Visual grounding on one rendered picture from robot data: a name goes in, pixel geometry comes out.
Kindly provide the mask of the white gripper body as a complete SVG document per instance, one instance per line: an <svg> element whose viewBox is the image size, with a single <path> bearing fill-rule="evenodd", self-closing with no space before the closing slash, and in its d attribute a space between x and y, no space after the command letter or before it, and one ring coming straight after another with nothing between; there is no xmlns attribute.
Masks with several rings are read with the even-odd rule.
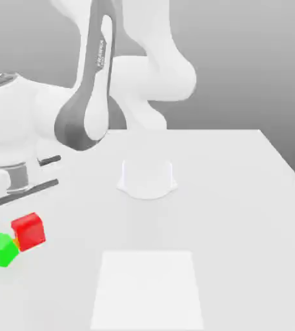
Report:
<svg viewBox="0 0 295 331"><path fill-rule="evenodd" d="M20 192L20 193L12 193L3 197L0 197L0 206L5 205L11 201L26 197L28 195L32 195L34 193L37 193L39 191L43 191L46 190L50 187L54 187L56 185L59 184L59 180L58 179L53 179L53 180L49 180L47 182L44 182L42 184L36 185L26 191Z"/></svg>

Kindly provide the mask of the small green cube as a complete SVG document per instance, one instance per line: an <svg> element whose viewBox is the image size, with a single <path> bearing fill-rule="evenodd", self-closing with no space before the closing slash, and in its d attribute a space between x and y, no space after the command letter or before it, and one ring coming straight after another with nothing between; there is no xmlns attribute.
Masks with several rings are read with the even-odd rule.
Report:
<svg viewBox="0 0 295 331"><path fill-rule="evenodd" d="M0 267L6 268L19 255L19 248L11 236L0 233Z"/></svg>

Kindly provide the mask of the small red cube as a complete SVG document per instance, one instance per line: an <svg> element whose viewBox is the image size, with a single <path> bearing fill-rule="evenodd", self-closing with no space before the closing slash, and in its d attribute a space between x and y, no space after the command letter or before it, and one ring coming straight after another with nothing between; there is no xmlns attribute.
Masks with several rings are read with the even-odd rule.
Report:
<svg viewBox="0 0 295 331"><path fill-rule="evenodd" d="M37 213L30 213L11 221L11 228L15 233L20 252L46 241L43 221Z"/></svg>

